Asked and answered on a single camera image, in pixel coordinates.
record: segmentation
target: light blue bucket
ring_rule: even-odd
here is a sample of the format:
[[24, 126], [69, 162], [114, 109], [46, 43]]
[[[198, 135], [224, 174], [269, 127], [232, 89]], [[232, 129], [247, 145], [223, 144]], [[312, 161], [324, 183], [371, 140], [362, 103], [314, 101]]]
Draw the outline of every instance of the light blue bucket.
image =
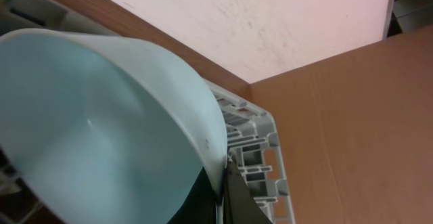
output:
[[154, 96], [74, 41], [0, 42], [0, 95], [4, 152], [67, 223], [166, 223], [203, 167]]

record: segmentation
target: brown laminate surface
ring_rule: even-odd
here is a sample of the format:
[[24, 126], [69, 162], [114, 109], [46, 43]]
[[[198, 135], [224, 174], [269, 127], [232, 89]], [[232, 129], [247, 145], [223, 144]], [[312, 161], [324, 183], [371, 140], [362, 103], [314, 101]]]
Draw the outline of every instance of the brown laminate surface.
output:
[[238, 78], [110, 0], [54, 0], [125, 37], [151, 41], [177, 54], [205, 79], [238, 93], [247, 82]]
[[433, 26], [252, 84], [297, 224], [433, 222]]

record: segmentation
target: black object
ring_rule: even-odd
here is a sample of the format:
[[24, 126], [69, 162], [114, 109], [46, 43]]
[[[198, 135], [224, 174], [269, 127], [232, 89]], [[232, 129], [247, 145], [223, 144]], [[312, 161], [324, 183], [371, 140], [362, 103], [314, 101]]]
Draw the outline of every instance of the black object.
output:
[[401, 30], [400, 24], [398, 24], [397, 18], [395, 17], [394, 13], [392, 13], [390, 26], [388, 28], [388, 34], [386, 35], [386, 37], [391, 37], [391, 36], [398, 35], [401, 33], [402, 33], [402, 30]]
[[216, 200], [208, 175], [202, 169], [185, 202], [168, 223], [215, 224]]
[[235, 160], [227, 163], [223, 195], [224, 224], [271, 224], [251, 196]]

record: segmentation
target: plastic bucket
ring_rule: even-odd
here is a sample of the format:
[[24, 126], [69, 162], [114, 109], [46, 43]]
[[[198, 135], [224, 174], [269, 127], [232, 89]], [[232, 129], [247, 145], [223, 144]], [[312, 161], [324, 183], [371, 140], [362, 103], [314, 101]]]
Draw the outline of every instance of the plastic bucket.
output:
[[202, 78], [146, 41], [0, 37], [0, 145], [67, 223], [166, 223], [201, 168], [219, 194], [227, 133]]

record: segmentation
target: white ceiling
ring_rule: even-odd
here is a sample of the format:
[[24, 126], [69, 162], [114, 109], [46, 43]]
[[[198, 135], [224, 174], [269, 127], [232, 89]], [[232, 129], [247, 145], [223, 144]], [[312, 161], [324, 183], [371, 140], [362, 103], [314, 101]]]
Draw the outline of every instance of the white ceiling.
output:
[[253, 83], [382, 39], [388, 0], [113, 0]]

